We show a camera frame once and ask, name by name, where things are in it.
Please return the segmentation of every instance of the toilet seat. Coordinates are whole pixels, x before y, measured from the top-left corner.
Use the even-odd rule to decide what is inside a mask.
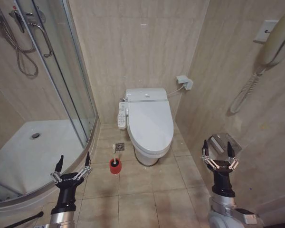
[[[151,157],[162,157],[173,138],[168,100],[128,103],[127,129],[134,145]]]

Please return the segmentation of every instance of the shower door handle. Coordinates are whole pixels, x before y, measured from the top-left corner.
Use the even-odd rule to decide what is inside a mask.
[[[35,24],[35,23],[28,23],[28,24],[31,25],[31,26],[35,26],[38,29],[40,29],[40,31],[42,32],[43,37],[44,37],[44,39],[45,39],[45,41],[47,43],[47,47],[48,47],[48,54],[43,54],[43,56],[45,58],[50,57],[53,54],[53,48],[52,48],[51,42],[48,39],[48,35],[47,35],[46,31],[38,24]]]

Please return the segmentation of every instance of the floor drain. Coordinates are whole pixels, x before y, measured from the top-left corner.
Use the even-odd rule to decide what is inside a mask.
[[[116,143],[115,144],[116,151],[124,151],[124,143]]]
[[[41,134],[40,133],[34,133],[32,134],[32,136],[30,137],[31,139],[36,139],[40,136]]]

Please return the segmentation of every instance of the shower enclosure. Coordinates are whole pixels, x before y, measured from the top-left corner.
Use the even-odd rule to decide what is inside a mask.
[[[0,207],[51,186],[98,120],[67,0],[0,1]]]

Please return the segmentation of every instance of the red toilet brush holder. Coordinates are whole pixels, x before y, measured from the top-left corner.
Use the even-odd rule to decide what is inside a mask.
[[[121,161],[116,158],[114,161],[114,158],[110,160],[110,171],[112,174],[118,174],[122,170],[122,163]]]

